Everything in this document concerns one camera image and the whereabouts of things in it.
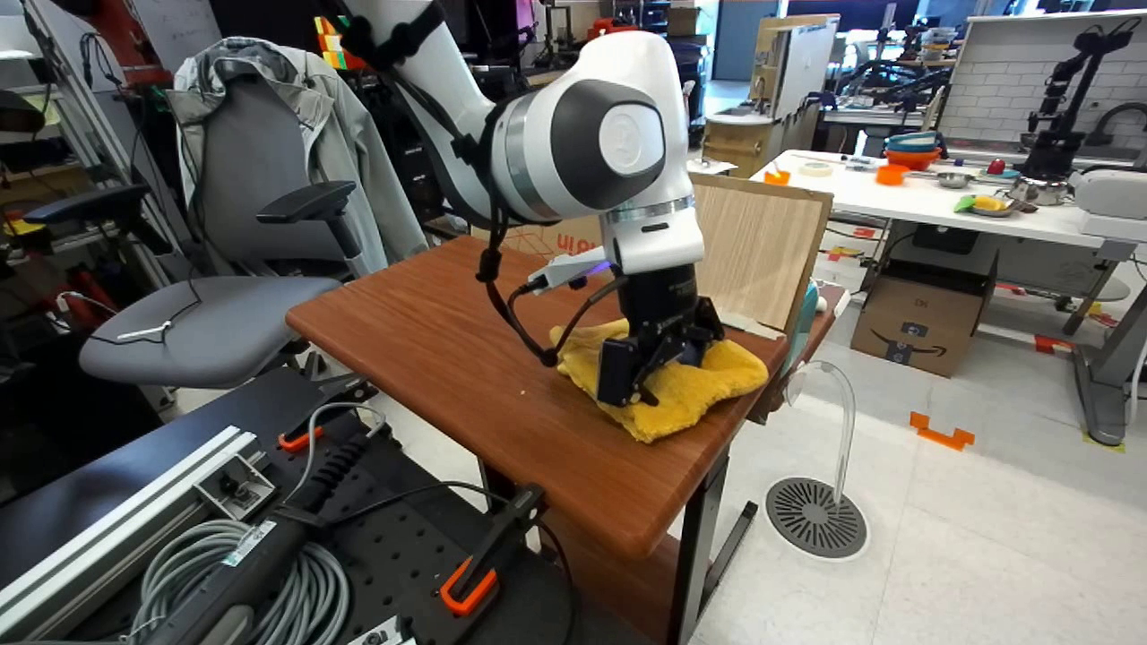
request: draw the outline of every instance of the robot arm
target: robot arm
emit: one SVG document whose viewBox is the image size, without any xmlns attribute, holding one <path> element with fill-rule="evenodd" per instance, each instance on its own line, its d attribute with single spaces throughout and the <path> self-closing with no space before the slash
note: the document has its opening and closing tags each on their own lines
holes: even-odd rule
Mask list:
<svg viewBox="0 0 1147 645">
<path fill-rule="evenodd" d="M 704 234 L 687 182 L 684 97 L 658 36 L 592 39 L 544 91 L 492 103 L 430 0 L 343 0 L 342 11 L 356 19 L 343 47 L 397 84 L 453 206 L 492 230 L 481 280 L 502 320 L 511 297 L 506 306 L 492 275 L 506 215 L 597 215 L 601 251 L 555 260 L 516 295 L 578 282 L 601 261 L 613 268 L 631 336 L 601 349 L 597 401 L 647 401 L 653 371 L 670 360 L 700 362 L 722 323 L 712 306 L 695 297 Z"/>
</svg>

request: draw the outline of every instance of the wooden table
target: wooden table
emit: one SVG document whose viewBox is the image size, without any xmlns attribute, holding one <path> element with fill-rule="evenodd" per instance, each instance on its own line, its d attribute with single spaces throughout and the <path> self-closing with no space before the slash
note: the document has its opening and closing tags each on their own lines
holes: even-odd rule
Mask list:
<svg viewBox="0 0 1147 645">
<path fill-rule="evenodd" d="M 578 586 L 604 606 L 627 602 L 627 617 L 655 641 L 684 641 L 705 594 L 729 446 L 761 392 L 712 404 L 677 436 L 637 446 L 511 336 L 474 280 L 477 256 L 477 240 L 453 240 L 299 306 L 291 325 L 487 471 L 542 488 Z M 542 260 L 506 251 L 502 288 L 524 282 L 539 266 Z M 542 336 L 585 297 L 587 292 L 524 297 L 521 315 Z M 601 320 L 618 320 L 618 306 L 597 306 L 585 323 Z M 781 342 L 730 336 L 776 373 Z M 665 528 L 684 506 L 675 547 Z"/>
</svg>

